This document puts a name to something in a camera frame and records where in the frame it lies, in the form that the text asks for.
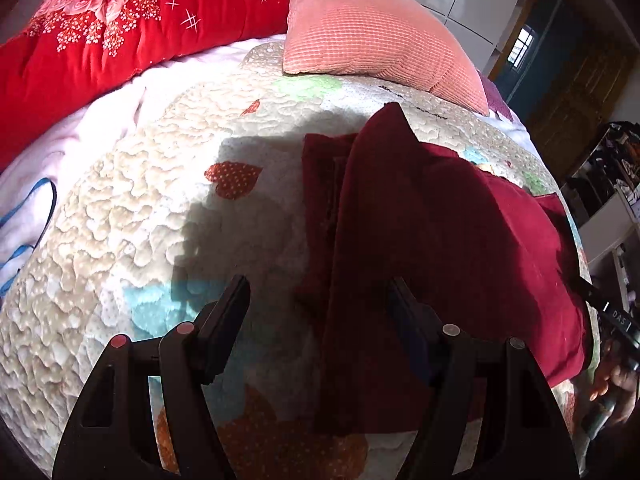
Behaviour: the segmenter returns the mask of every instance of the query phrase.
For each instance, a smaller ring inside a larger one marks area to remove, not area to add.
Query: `window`
[[[520,31],[518,39],[516,40],[515,45],[513,45],[513,50],[507,58],[507,61],[511,63],[515,69],[519,69],[522,65],[522,60],[527,55],[527,50],[530,49],[533,39],[534,32],[530,27],[524,27]]]

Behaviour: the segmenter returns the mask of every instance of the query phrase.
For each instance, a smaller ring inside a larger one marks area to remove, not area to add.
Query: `quilted bedspread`
[[[357,132],[389,101],[420,140],[533,194],[559,193],[539,160],[458,106],[370,77],[283,76],[282,44],[255,48],[235,73],[185,92],[103,156],[61,198],[7,295],[0,414],[41,469],[50,474],[69,413],[113,335],[163,335],[245,274],[249,313],[224,374],[205,388],[239,478],[394,477],[415,433],[310,431],[318,348],[292,294],[307,259],[304,135]],[[162,458],[175,468],[161,388],[150,384]],[[571,429],[573,385],[554,393]],[[467,428],[460,467],[472,460],[478,429]]]

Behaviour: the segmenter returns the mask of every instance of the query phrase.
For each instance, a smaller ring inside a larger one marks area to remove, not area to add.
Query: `purple fabric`
[[[504,102],[504,99],[500,95],[500,91],[493,81],[489,81],[480,71],[478,71],[480,76],[480,80],[482,81],[482,87],[484,88],[484,94],[486,95],[486,101],[489,105],[489,110],[493,110],[494,112],[500,112],[504,117],[510,120],[513,123],[513,116],[511,115],[511,110],[507,106],[507,103]]]

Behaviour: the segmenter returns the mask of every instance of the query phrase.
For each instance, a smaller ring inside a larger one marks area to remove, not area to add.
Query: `white bed sheet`
[[[80,176],[100,156],[111,151],[117,140],[159,119],[168,105],[191,86],[215,81],[234,70],[253,47],[284,41],[284,38],[285,35],[280,34],[239,41],[165,61],[69,115],[0,174],[0,218],[20,203],[43,177],[56,184],[58,203],[63,202]],[[540,158],[526,127],[515,113],[513,123],[494,112],[490,112],[489,117],[477,117]],[[19,246],[36,243],[46,224],[51,200],[51,186],[42,186],[0,228],[0,263],[7,261]],[[31,253],[29,249],[0,268],[0,286],[15,275]]]

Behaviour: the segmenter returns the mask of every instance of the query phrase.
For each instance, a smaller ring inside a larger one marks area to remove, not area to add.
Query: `wooden door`
[[[531,140],[554,178],[573,174],[600,139],[622,93],[637,54],[596,32],[589,32],[526,121]]]

